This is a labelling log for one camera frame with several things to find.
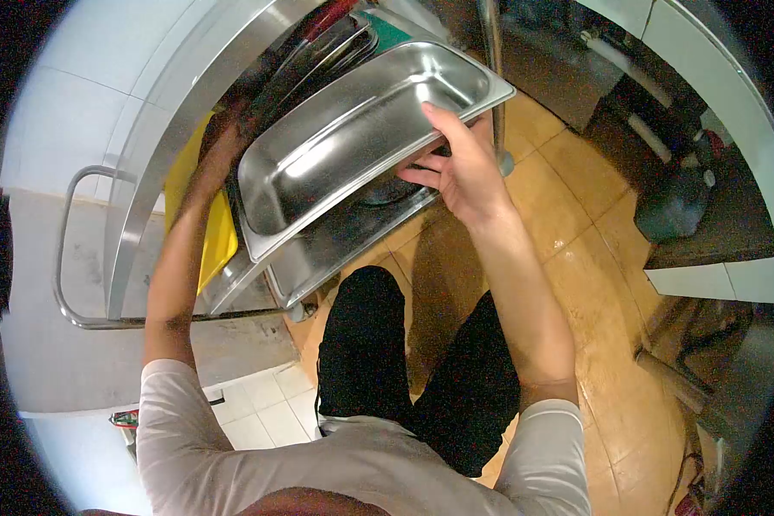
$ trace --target person's left hand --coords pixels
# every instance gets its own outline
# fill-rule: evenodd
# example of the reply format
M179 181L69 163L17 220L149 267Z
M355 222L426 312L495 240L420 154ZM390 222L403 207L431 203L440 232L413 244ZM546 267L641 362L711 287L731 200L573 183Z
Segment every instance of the person's left hand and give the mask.
M233 104L226 111L212 116L201 144L203 158L196 170L196 187L211 191L213 194L224 184L227 174L236 160L240 159L249 141L243 137L240 124L251 124L245 117L245 101Z

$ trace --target forearm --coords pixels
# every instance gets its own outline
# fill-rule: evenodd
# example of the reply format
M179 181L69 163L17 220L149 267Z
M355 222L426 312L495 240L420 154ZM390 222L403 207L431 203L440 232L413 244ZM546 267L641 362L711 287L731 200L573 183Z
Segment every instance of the forearm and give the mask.
M190 324L209 208L218 191L202 180L205 166L212 164L204 161L190 180L149 284L144 365L170 357L195 368Z
M548 398L578 404L573 335L518 214L510 206L468 230L522 384L522 409Z

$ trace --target person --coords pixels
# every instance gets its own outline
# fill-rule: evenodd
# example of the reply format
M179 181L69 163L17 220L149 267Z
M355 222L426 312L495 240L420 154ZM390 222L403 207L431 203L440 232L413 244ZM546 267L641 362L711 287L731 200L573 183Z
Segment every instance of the person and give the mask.
M137 436L155 514L589 514L574 340L499 174L488 114L422 105L451 146L398 174L437 188L490 291L412 404L401 290L381 267L339 286L319 346L314 442L234 450L196 376L190 318L209 205L246 148L235 114L193 174L149 288ZM471 480L519 413L493 490Z

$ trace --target black pants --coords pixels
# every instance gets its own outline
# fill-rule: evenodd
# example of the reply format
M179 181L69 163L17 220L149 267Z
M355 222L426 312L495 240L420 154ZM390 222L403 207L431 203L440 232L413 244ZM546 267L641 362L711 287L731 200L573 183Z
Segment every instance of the black pants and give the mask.
M404 358L404 295L384 268L338 288L319 348L319 412L392 419L453 469L481 476L519 409L520 388L490 292L461 325L413 405Z

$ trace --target tiled floor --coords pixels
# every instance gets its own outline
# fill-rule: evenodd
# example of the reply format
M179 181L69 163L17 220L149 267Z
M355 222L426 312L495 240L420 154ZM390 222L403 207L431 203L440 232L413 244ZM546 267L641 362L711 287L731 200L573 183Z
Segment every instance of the tiled floor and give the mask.
M576 336L594 513L661 514L685 432L676 399L631 358L664 301L642 272L649 244L632 222L636 196L591 145L525 95L507 103L506 144L516 161L507 188ZM390 270L407 299L408 374L417 395L487 289L485 276L464 227L442 205L398 228L342 276L370 263ZM313 384L333 299L331 292L302 323L287 321ZM515 424L485 466L485 485L496 480Z
M276 448L317 437L315 388L298 362L257 372L223 389L215 417L236 450Z

